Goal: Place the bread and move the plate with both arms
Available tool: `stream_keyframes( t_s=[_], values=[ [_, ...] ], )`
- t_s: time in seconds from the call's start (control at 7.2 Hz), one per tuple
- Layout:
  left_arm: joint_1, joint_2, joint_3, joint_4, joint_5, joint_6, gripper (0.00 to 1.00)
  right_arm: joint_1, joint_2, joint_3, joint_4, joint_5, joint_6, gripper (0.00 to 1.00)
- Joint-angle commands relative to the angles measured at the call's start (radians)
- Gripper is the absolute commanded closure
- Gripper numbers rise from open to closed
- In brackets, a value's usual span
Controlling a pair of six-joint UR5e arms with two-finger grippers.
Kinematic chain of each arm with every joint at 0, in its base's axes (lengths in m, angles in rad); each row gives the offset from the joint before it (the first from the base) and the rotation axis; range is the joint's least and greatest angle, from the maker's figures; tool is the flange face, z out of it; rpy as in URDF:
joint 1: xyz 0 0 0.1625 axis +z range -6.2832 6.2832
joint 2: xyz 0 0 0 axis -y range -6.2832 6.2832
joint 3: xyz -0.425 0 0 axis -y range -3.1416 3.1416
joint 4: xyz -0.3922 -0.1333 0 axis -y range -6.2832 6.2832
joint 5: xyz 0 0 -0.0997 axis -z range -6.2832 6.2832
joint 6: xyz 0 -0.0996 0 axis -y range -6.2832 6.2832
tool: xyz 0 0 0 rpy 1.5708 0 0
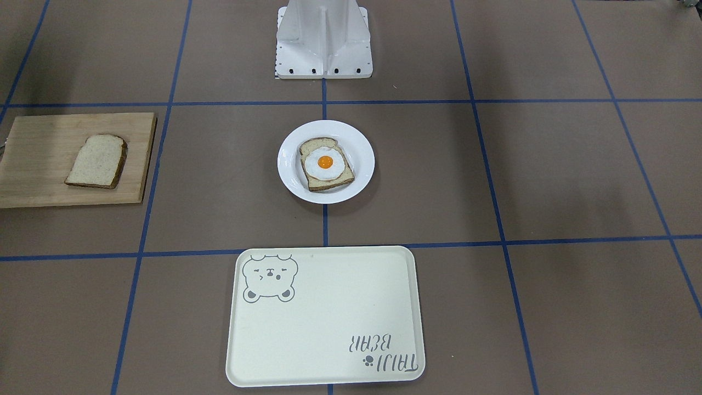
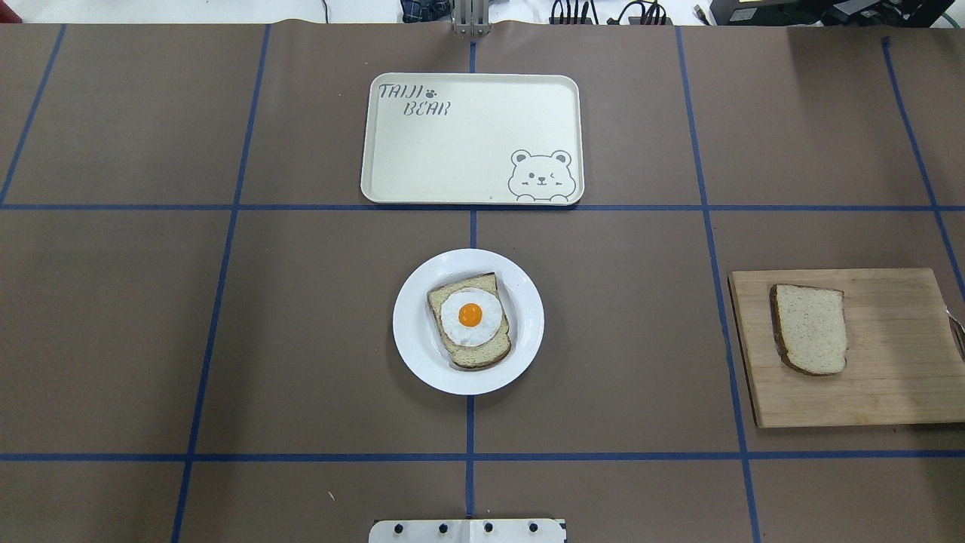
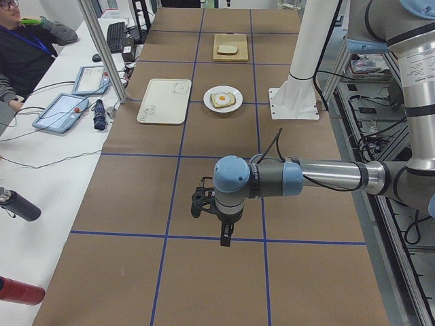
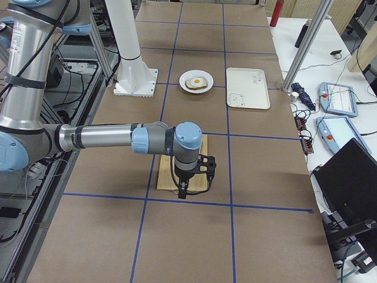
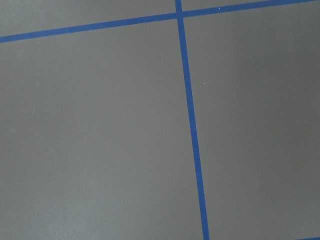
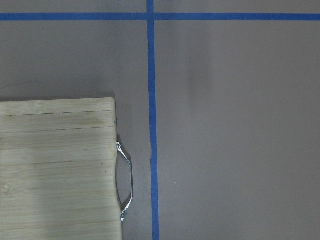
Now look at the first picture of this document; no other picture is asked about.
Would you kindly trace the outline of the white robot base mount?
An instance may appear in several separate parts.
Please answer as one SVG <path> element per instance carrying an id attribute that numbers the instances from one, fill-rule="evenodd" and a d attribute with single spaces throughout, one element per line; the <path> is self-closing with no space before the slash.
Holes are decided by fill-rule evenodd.
<path id="1" fill-rule="evenodd" d="M 369 78 L 373 59 L 369 14 L 356 1 L 290 1 L 278 9 L 274 75 Z"/>

